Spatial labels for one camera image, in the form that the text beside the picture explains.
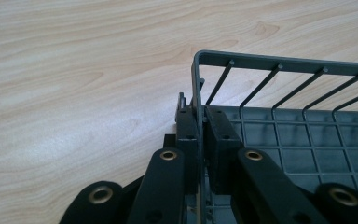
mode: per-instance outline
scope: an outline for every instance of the metal wire rack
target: metal wire rack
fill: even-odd
[[[205,105],[201,104],[200,65],[225,67]],[[269,70],[269,74],[239,106],[211,105],[229,75],[231,68]],[[247,107],[248,103],[280,72],[312,74],[269,108]],[[358,95],[345,100],[332,110],[312,110],[317,104],[339,94],[358,82],[358,63],[289,59],[217,51],[201,51],[192,66],[193,99],[191,105],[197,117],[202,150],[206,108],[226,114],[244,146],[261,149],[281,167],[293,183],[314,192],[322,183],[335,182],[358,190],[358,111],[342,111],[358,102]],[[321,97],[300,109],[281,109],[282,104],[303,91],[322,76],[350,76],[343,84],[328,90]],[[210,223],[235,223],[229,196],[210,191],[208,178],[200,179],[201,211],[210,214]],[[194,218],[189,213],[187,222]]]

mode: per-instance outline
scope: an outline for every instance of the black plastic part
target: black plastic part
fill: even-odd
[[[226,114],[213,107],[205,107],[208,122],[205,125],[205,158],[209,161],[208,174],[211,189],[216,194],[230,194],[230,166],[243,147]]]
[[[176,147],[176,134],[165,134],[163,147]]]
[[[234,217],[239,224],[258,224],[260,216],[255,210],[252,201],[240,186],[234,187],[234,197],[231,197],[230,205]]]
[[[119,223],[120,185],[100,181],[80,191],[66,209],[61,224]]]
[[[130,215],[133,202],[143,179],[144,177],[141,176],[123,188],[120,205],[116,211],[115,224],[125,224],[127,222],[127,217]]]
[[[128,224],[182,223],[185,156],[176,148],[156,151],[147,167]]]
[[[179,110],[185,108],[185,106],[186,106],[185,95],[182,92],[179,92],[178,103],[177,103],[176,111],[175,111],[175,121],[177,121]]]
[[[199,170],[199,151],[198,151],[198,130],[196,120],[189,106],[177,112],[176,123],[176,145],[175,147],[183,151],[185,161],[185,193],[197,193],[198,170]]]
[[[258,214],[259,223],[327,223],[268,154],[241,149],[238,160],[233,201],[241,204],[246,200],[242,196],[245,193]]]
[[[341,184],[322,184],[316,189],[315,205],[330,223],[358,223],[358,192]]]

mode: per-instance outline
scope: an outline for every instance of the mounting hole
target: mounting hole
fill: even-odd
[[[358,204],[358,199],[345,189],[332,188],[328,192],[330,196],[339,203],[347,206],[356,206]]]
[[[159,210],[153,210],[146,214],[146,221],[148,223],[158,223],[162,219],[162,213]]]
[[[302,212],[294,213],[292,215],[292,218],[296,223],[301,223],[301,224],[309,224],[310,223],[310,217]]]
[[[159,156],[165,161],[171,161],[177,157],[177,154],[173,151],[163,151]]]
[[[263,155],[256,151],[247,151],[245,153],[246,158],[252,161],[261,161],[263,159]]]
[[[94,204],[106,203],[112,196],[112,189],[107,186],[100,186],[89,194],[89,201]]]

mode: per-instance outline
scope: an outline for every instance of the metal grommet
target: metal grommet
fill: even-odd
[[[331,188],[328,193],[334,200],[347,206],[356,206],[358,204],[358,199],[345,189]]]
[[[263,160],[263,155],[256,151],[246,151],[245,153],[246,158],[252,161],[261,161]]]
[[[100,204],[100,203],[106,203],[110,198],[113,196],[113,191],[107,186],[100,186],[95,188],[90,194],[89,194],[89,201],[94,204]]]
[[[174,151],[163,151],[159,156],[165,161],[171,161],[177,157],[177,154]]]

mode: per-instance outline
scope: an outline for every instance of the wood grain surface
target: wood grain surface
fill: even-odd
[[[358,1],[0,0],[0,223],[58,223],[87,185],[141,176],[200,49],[358,62]],[[203,71],[208,93],[218,69]],[[263,76],[229,79],[213,102],[237,104]],[[304,79],[274,78],[251,105]]]

